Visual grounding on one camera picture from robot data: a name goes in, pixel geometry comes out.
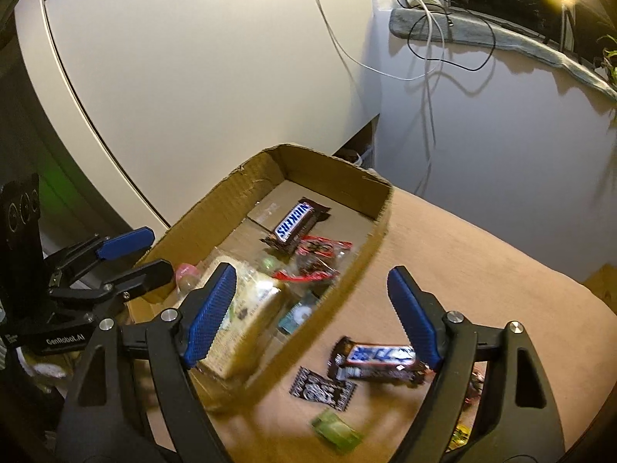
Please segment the black patterned candy packet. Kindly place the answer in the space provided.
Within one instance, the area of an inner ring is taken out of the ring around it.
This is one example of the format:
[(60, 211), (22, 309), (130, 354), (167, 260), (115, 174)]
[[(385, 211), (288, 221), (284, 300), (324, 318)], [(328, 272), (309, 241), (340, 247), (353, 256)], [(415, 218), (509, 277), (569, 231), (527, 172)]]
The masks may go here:
[(357, 385), (353, 382), (338, 382), (328, 379), (310, 369), (300, 367), (288, 394), (298, 399), (323, 404), (339, 412), (345, 412)]

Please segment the potted spider plant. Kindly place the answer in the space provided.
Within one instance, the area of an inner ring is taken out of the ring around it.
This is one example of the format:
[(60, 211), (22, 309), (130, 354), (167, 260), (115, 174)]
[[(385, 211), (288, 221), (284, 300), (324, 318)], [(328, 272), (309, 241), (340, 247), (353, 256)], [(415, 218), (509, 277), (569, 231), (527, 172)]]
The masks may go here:
[(602, 35), (597, 39), (597, 43), (602, 46), (601, 67), (607, 73), (609, 84), (615, 87), (617, 83), (617, 39), (612, 35)]

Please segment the Snickers bar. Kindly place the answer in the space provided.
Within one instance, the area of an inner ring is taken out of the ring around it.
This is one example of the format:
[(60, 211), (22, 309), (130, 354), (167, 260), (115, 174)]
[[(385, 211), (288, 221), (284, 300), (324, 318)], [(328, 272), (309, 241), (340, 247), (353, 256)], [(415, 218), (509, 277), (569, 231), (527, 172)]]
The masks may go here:
[(299, 246), (301, 239), (314, 228), (314, 225), (329, 218), (329, 211), (329, 207), (303, 196), (276, 227), (260, 241), (280, 254), (291, 256)]
[(327, 366), (327, 377), (337, 382), (359, 380), (410, 388), (422, 385), (430, 372), (410, 345), (360, 343), (348, 336), (332, 348)]

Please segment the mint candy teal packet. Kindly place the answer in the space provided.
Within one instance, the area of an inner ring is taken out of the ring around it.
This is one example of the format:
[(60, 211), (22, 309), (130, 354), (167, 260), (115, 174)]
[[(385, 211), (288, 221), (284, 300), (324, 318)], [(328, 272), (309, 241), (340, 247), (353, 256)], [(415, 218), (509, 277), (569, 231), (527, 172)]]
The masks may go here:
[(278, 322), (278, 330), (291, 336), (313, 314), (319, 299), (313, 293), (307, 293)]

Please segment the red clear snack bag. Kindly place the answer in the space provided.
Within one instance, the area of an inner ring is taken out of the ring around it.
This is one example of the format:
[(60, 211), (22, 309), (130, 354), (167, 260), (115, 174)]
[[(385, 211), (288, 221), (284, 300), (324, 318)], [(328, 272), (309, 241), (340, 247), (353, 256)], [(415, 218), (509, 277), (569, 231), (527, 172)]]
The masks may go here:
[(295, 293), (328, 287), (339, 278), (343, 261), (353, 249), (347, 240), (304, 236), (288, 263), (272, 277)]
[(470, 375), (470, 381), (467, 385), (467, 392), (463, 401), (463, 407), (468, 409), (471, 407), (480, 397), (483, 391), (484, 375), (482, 372), (475, 368)]

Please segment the grey window sill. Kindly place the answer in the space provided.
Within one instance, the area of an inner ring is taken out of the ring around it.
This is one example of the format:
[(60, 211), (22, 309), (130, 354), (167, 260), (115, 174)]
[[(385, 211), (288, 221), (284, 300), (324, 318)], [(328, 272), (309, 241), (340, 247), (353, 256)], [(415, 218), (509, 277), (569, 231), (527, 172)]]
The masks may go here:
[(442, 30), (442, 32), (436, 31), (438, 42), (445, 39), (445, 43), (517, 52), (535, 59), (545, 66), (566, 71), (576, 81), (602, 93), (613, 101), (616, 100), (616, 89), (611, 87), (601, 76), (538, 40), (520, 35), (501, 26), (486, 24), (469, 15), (449, 14), (446, 16), (433, 13), (432, 16)]

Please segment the cardboard box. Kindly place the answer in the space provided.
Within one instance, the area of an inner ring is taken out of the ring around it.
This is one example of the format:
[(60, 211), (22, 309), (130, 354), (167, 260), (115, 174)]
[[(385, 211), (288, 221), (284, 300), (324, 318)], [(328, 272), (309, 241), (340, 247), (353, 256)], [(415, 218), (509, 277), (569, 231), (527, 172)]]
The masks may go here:
[[(223, 380), (199, 370), (198, 364), (191, 370), (190, 379), (209, 412), (236, 411), (253, 404), (310, 346), (382, 243), (390, 218), (392, 185), (342, 159), (299, 145), (279, 144), (235, 168), (145, 255), (146, 261), (163, 258), (175, 268), (192, 264), (202, 278), (201, 262), (227, 254), (272, 277), (294, 253), (280, 254), (260, 239), (303, 196), (330, 208), (329, 218), (315, 224), (307, 235), (347, 240), (354, 249), (343, 261), (339, 278), (328, 287), (295, 293), (279, 282), (287, 300), (273, 321), (273, 338), (252, 375)], [(279, 320), (307, 293), (319, 299), (317, 307), (291, 336), (284, 335), (277, 328)]]

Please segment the green candy packet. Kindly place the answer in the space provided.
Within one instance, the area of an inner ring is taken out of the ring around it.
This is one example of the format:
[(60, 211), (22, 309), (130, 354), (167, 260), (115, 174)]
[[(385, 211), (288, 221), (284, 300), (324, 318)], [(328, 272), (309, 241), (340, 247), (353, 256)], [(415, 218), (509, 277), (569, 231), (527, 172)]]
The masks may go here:
[(332, 410), (322, 411), (312, 419), (310, 426), (319, 437), (340, 454), (350, 453), (363, 441), (363, 436)]

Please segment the large cracker pack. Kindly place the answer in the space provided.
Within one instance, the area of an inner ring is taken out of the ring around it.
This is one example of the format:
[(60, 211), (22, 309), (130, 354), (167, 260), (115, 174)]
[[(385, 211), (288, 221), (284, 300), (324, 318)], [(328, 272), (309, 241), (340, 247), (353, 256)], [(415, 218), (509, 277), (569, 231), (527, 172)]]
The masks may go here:
[(235, 294), (208, 354), (198, 361), (198, 369), (231, 380), (250, 376), (257, 368), (273, 338), (273, 321), (285, 305), (287, 293), (278, 280), (227, 254), (199, 264), (203, 270), (199, 286), (205, 286), (224, 262), (235, 270)]

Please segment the yellow candy packet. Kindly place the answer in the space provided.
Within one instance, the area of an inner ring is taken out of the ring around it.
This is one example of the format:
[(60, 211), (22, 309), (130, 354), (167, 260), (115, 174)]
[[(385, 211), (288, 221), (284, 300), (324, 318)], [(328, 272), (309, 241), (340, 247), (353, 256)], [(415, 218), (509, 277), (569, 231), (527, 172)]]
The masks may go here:
[(450, 442), (448, 443), (448, 451), (456, 450), (469, 442), (470, 439), (470, 428), (463, 424), (462, 422), (458, 422), (454, 432), (452, 433)]

